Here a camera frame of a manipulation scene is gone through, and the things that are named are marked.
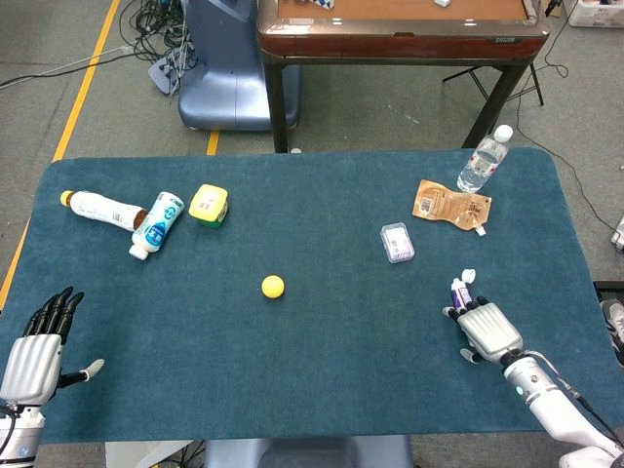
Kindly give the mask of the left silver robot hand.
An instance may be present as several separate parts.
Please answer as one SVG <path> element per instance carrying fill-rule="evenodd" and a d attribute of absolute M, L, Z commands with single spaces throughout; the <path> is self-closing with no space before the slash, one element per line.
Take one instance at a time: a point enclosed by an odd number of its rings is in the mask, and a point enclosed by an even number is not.
<path fill-rule="evenodd" d="M 16 407 L 42 407 L 59 389 L 87 382 L 101 371 L 103 359 L 75 372 L 61 371 L 73 317 L 83 298 L 82 292 L 67 287 L 31 315 L 8 357 L 1 383 L 4 402 Z"/>

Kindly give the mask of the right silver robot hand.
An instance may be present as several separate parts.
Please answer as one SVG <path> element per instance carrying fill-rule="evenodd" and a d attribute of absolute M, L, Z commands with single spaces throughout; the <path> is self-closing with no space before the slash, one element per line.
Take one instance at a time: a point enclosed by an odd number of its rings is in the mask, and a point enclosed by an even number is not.
<path fill-rule="evenodd" d="M 477 296 L 466 308 L 446 306 L 445 316 L 454 320 L 464 332 L 468 346 L 460 355 L 471 364 L 490 362 L 503 367 L 523 353 L 523 339 L 501 309 L 484 296 Z"/>

